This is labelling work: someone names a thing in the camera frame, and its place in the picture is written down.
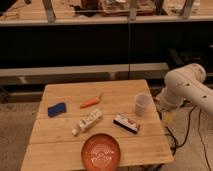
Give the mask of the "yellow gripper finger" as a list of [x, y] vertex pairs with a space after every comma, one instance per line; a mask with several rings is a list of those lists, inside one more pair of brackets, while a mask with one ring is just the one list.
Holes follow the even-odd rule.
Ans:
[[173, 112], [164, 112], [162, 115], [162, 124], [164, 127], [168, 126], [174, 118]]

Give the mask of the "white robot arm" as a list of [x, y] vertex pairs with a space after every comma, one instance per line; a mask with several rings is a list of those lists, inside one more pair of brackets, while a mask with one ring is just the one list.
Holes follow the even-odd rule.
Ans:
[[173, 69], [165, 75], [165, 87], [156, 96], [155, 102], [163, 126], [167, 126], [174, 119], [176, 110], [184, 100], [213, 115], [213, 89], [203, 84], [205, 79], [206, 71], [197, 63]]

